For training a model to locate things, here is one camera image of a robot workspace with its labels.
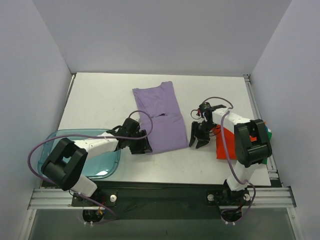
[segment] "transparent blue tray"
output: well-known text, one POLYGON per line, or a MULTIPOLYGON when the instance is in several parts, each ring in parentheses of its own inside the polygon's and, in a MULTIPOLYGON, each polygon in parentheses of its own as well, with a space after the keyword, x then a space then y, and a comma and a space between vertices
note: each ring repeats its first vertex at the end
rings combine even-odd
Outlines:
MULTIPOLYGON (((50 134, 47 139, 66 135, 66 134, 84 134, 89 136, 97 136, 107 131, 107 129, 64 129, 58 130, 50 134)), ((81 140, 83 137, 68 137, 68 139, 81 140)), ((50 141, 43 145, 43 150, 41 153, 40 160, 38 161, 38 173, 42 176, 41 167, 46 161, 48 155, 51 153, 52 149, 56 146, 60 138, 50 141)), ((82 169, 82 174, 90 179, 104 179, 112 175, 118 168, 121 156, 121 150, 106 152, 99 156, 95 156, 85 161, 84 167, 82 169)), ((69 158, 63 159, 66 163, 70 160, 69 158)))

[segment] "folded purple shirt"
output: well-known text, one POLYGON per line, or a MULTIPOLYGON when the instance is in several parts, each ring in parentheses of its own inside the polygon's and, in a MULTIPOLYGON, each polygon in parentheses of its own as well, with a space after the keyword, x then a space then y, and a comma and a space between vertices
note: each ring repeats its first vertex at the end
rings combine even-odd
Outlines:
MULTIPOLYGON (((152 88, 134 88, 132 92, 138 109, 147 112, 153 121, 153 130, 148 136, 153 150, 150 154, 188 147, 185 122, 171 81, 152 88)), ((141 129, 148 132, 151 128, 149 118, 140 114, 140 120, 141 129)))

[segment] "white wall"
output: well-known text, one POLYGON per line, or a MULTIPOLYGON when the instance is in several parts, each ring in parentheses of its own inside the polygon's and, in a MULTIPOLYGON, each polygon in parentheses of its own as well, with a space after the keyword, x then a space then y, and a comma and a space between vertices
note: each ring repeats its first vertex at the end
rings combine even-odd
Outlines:
POLYGON ((33 187, 30 149, 54 131, 71 74, 31 0, 0 3, 0 239, 18 238, 33 187))
POLYGON ((251 75, 306 239, 320 235, 320 1, 293 0, 251 75))
POLYGON ((291 0, 33 0, 72 72, 242 76, 291 0))

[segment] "purple cable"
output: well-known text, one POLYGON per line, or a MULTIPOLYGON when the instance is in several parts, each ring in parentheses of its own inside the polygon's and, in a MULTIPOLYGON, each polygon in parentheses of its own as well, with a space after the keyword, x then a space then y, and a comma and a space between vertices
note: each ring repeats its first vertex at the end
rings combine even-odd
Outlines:
MULTIPOLYGON (((152 132, 153 128, 154 128, 154 123, 150 117, 150 115, 148 113, 146 113, 145 111, 141 111, 141 110, 136 110, 136 111, 133 111, 132 113, 129 114, 129 118, 132 116, 132 114, 134 113, 143 113, 145 115, 147 115, 147 117, 150 119, 150 122, 151 122, 151 128, 150 128, 150 131, 145 135, 145 136, 141 136, 141 137, 127 137, 127 136, 89 136, 89 135, 83 135, 83 134, 65 134, 65 135, 60 135, 60 136, 55 136, 55 137, 52 137, 52 138, 49 138, 45 141, 42 141, 40 142, 38 145, 36 145, 34 148, 31 149, 31 151, 29 152, 28 154, 28 158, 27 158, 27 164, 28 164, 28 167, 30 169, 30 171, 36 175, 37 177, 39 177, 40 179, 42 179, 43 181, 46 181, 48 183, 51 183, 51 184, 55 184, 53 181, 51 181, 50 179, 46 178, 46 177, 43 177, 41 176, 39 173, 37 173, 31 166, 31 156, 32 154, 34 153, 34 151, 39 148, 40 146, 42 146, 43 144, 46 144, 50 141, 53 141, 53 140, 56 140, 56 139, 62 139, 62 138, 66 138, 66 137, 80 137, 80 138, 91 138, 91 139, 125 139, 125 140, 141 140, 141 139, 145 139, 146 137, 148 137, 150 135, 150 133, 152 132)), ((91 199, 90 197, 87 197, 87 196, 84 196, 82 194, 80 194, 80 196, 84 199, 86 199, 87 201, 90 201, 106 210, 108 210, 111 214, 113 214, 115 217, 117 217, 117 215, 108 207, 104 206, 103 204, 91 199)), ((110 220, 106 220, 106 221, 103 221, 103 222, 100 222, 100 224, 102 223, 107 223, 107 222, 110 222, 110 221, 114 221, 116 219, 110 219, 110 220)))
MULTIPOLYGON (((224 131, 224 121, 225 121, 226 116, 230 113, 230 110, 231 110, 231 109, 234 109, 234 105, 233 105, 230 101, 228 101, 227 99, 225 99, 225 98, 223 98, 223 97, 219 97, 219 96, 208 97, 208 98, 207 98, 206 100, 204 100, 202 103, 208 101, 209 99, 220 99, 220 100, 223 100, 223 101, 227 102, 228 104, 230 104, 230 107, 227 109, 227 112, 222 116, 222 118, 221 118, 221 123, 220 123, 220 125, 221 125, 221 134, 222 134, 222 142, 223 142, 223 148, 224 148, 224 151, 225 151, 226 159, 227 159, 228 165, 229 165, 229 167, 230 167, 230 170, 231 170, 231 173, 232 173, 234 179, 235 179, 239 184, 241 184, 241 185, 245 185, 246 183, 248 183, 248 184, 253 188, 252 200, 250 201, 247 210, 244 212, 244 214, 243 214, 238 220, 236 220, 236 221, 234 221, 234 222, 229 222, 229 221, 226 221, 226 220, 221 216, 221 219, 222 219, 223 221, 227 222, 228 224, 229 224, 229 223, 230 223, 230 224, 231 224, 231 223, 236 224, 236 223, 238 223, 239 221, 241 221, 242 219, 244 219, 244 217, 248 214, 248 212, 249 212, 249 210, 250 210, 250 208, 251 208, 251 206, 252 206, 252 204, 253 204, 253 201, 254 201, 254 199, 255 199, 255 197, 256 197, 256 187, 255 187, 251 182, 249 182, 249 180, 247 180, 247 179, 245 180, 245 182, 240 181, 240 179, 239 179, 238 176, 236 175, 236 172, 235 172, 235 170, 234 170, 234 167, 232 166, 231 159, 230 159, 230 156, 229 156, 228 147, 227 147, 227 142, 226 142, 226 137, 225 137, 225 131, 224 131)), ((223 214, 223 213, 226 212, 226 211, 230 211, 230 209, 222 210, 222 211, 221 211, 221 214, 223 214)))

